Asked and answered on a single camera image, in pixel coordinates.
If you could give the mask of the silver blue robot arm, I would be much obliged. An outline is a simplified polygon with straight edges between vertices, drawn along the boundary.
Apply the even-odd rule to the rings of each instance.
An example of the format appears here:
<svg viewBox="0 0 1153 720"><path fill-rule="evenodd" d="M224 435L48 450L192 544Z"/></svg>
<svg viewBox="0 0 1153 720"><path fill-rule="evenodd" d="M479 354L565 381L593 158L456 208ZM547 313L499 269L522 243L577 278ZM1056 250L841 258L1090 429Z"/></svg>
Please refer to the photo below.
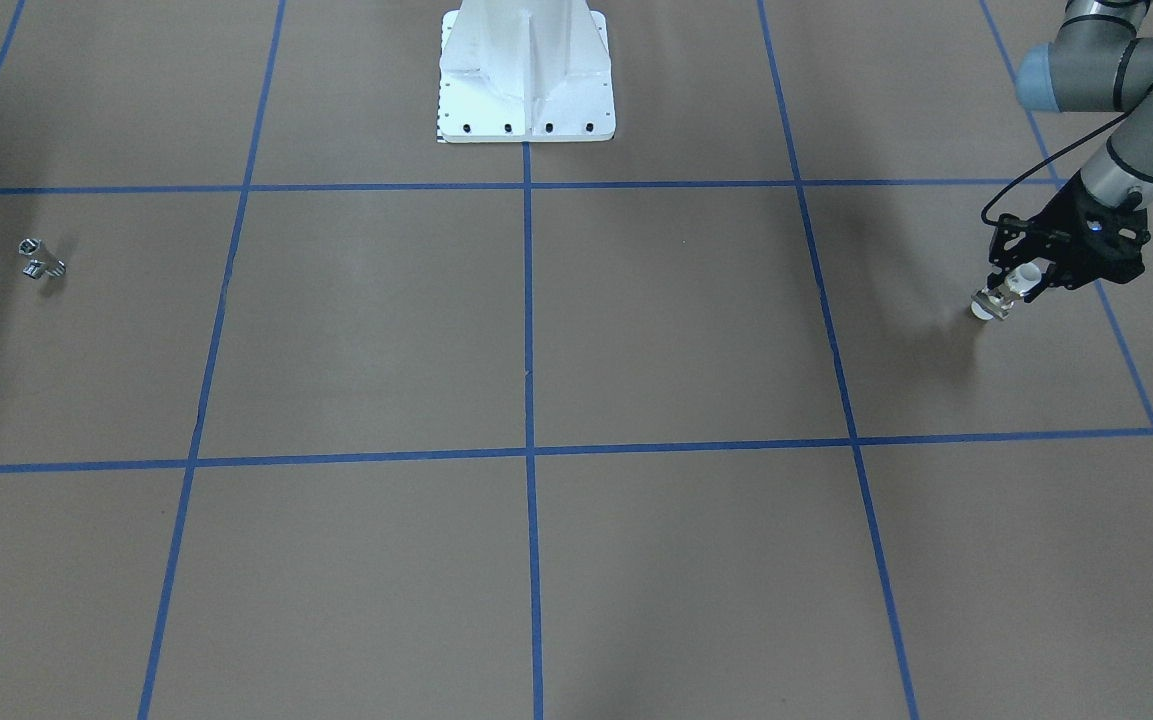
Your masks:
<svg viewBox="0 0 1153 720"><path fill-rule="evenodd" d="M1023 108L1116 111L1120 123L1027 222L1011 270L1042 258L1039 290L1076 290L1144 270L1153 204L1153 37L1138 29L1147 1L1070 1L1055 38L1028 50L1015 78Z"/></svg>

